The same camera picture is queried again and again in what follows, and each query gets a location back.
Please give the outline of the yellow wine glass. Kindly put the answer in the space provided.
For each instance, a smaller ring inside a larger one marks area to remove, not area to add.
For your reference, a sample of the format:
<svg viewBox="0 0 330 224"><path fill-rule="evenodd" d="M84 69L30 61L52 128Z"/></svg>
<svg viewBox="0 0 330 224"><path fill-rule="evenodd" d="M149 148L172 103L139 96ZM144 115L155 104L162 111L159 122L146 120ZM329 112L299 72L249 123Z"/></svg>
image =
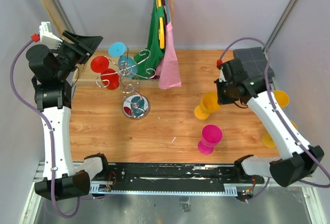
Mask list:
<svg viewBox="0 0 330 224"><path fill-rule="evenodd" d="M290 99L289 96L281 90L275 90L273 91L273 94L276 98L277 103L281 108L285 108L286 106L289 105Z"/></svg>
<svg viewBox="0 0 330 224"><path fill-rule="evenodd" d="M291 123L294 126L294 128L296 130L298 130L297 125L293 121L291 121ZM284 127L282 130L286 130L285 132L288 133L287 128ZM268 148L275 148L276 147L276 144L275 144L274 140L272 139L272 137L269 133L263 134L261 140L262 140L262 143Z"/></svg>
<svg viewBox="0 0 330 224"><path fill-rule="evenodd" d="M208 92L203 95L200 103L194 109L194 115L199 120L206 120L211 114L220 109L216 92Z"/></svg>

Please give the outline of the red plastic wine glass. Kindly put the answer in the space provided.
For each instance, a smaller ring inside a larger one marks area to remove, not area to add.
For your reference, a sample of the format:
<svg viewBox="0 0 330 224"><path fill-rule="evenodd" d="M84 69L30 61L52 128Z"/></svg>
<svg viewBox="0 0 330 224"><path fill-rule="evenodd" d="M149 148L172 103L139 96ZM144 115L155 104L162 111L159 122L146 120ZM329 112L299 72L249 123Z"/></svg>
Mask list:
<svg viewBox="0 0 330 224"><path fill-rule="evenodd" d="M119 87L119 74L109 67L110 61L106 56L96 56L90 63L90 68L98 74L95 82L101 88L115 90Z"/></svg>

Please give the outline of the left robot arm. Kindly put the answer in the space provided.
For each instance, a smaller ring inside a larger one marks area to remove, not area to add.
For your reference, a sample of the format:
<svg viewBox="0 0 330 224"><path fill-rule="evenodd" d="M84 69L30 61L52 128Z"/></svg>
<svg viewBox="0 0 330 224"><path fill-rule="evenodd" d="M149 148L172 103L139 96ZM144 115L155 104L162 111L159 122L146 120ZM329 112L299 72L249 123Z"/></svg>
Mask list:
<svg viewBox="0 0 330 224"><path fill-rule="evenodd" d="M34 76L36 112L44 130L45 162L42 180L35 184L37 195L49 200L86 196L91 180L105 180L110 167L104 154L87 156L74 166L70 147L72 85L67 81L77 65L84 65L95 53L102 36L80 36L65 30L65 40L52 41L41 34L40 44L26 52Z"/></svg>

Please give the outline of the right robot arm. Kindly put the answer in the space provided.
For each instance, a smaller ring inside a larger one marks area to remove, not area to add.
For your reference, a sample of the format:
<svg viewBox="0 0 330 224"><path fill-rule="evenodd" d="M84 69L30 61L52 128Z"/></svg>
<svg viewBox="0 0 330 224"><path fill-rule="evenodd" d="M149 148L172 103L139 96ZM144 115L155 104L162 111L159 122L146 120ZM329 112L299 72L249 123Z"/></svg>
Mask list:
<svg viewBox="0 0 330 224"><path fill-rule="evenodd" d="M217 61L220 76L215 80L218 103L247 105L260 119L275 142L279 157L246 155L234 162L234 178L244 183L253 175L272 178L287 187L313 174L324 156L320 146L312 146L294 128L279 107L269 85L261 76L249 77L239 59Z"/></svg>

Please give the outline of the magenta plastic wine glass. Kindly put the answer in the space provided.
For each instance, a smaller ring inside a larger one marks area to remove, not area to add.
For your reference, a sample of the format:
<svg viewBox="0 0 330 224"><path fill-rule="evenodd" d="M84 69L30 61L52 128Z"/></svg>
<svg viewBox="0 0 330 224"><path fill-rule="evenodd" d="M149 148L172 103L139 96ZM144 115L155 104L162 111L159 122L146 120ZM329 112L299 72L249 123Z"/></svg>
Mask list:
<svg viewBox="0 0 330 224"><path fill-rule="evenodd" d="M201 140L198 142L198 150L209 155L214 151L214 148L220 143L223 138L222 130L216 125L206 125L202 129Z"/></svg>

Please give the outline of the blue plastic wine glass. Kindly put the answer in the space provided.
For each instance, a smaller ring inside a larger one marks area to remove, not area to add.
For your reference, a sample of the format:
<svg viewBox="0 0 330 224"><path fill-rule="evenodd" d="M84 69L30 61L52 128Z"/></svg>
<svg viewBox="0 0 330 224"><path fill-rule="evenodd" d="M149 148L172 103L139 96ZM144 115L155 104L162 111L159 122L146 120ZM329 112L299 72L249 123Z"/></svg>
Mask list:
<svg viewBox="0 0 330 224"><path fill-rule="evenodd" d="M137 65L135 61L128 56L128 47L123 42L113 43L108 50L111 57L118 57L118 72L126 78L135 78L137 75Z"/></svg>

